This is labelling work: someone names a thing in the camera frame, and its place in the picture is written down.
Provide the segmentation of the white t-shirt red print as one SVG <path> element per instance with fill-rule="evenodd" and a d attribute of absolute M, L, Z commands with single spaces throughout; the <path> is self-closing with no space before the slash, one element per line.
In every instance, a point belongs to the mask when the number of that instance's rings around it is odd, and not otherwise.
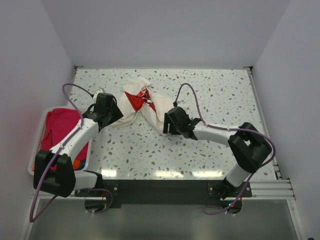
<path fill-rule="evenodd" d="M 123 117 L 112 123 L 112 127 L 127 127 L 136 120 L 138 115 L 142 115 L 154 130 L 163 136 L 165 135 L 163 133 L 165 113 L 174 107 L 174 100 L 152 92 L 151 85 L 149 80 L 139 77 L 128 81 L 123 86 L 123 93 L 117 100 L 117 106 Z"/>

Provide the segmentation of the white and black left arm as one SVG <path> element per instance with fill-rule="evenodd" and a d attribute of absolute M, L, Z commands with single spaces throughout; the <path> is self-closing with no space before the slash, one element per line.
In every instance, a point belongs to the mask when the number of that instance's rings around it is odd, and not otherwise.
<path fill-rule="evenodd" d="M 101 130 L 122 117 L 116 98 L 109 93 L 98 93 L 93 108 L 81 114 L 79 122 L 62 141 L 36 154 L 33 174 L 36 192 L 66 198 L 73 191 L 86 190 L 92 196 L 99 196 L 104 190 L 102 175 L 74 170 L 73 162 Z"/>

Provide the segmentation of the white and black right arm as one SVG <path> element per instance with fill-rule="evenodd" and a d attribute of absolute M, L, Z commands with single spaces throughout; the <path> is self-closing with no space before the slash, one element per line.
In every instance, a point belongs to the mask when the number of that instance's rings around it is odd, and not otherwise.
<path fill-rule="evenodd" d="M 211 125 L 201 118 L 189 118 L 176 106 L 164 114 L 163 133 L 182 135 L 195 141 L 209 141 L 230 148 L 236 164 L 214 191 L 221 199 L 235 196 L 246 179 L 255 174 L 275 153 L 275 147 L 265 135 L 249 122 L 241 126 Z"/>

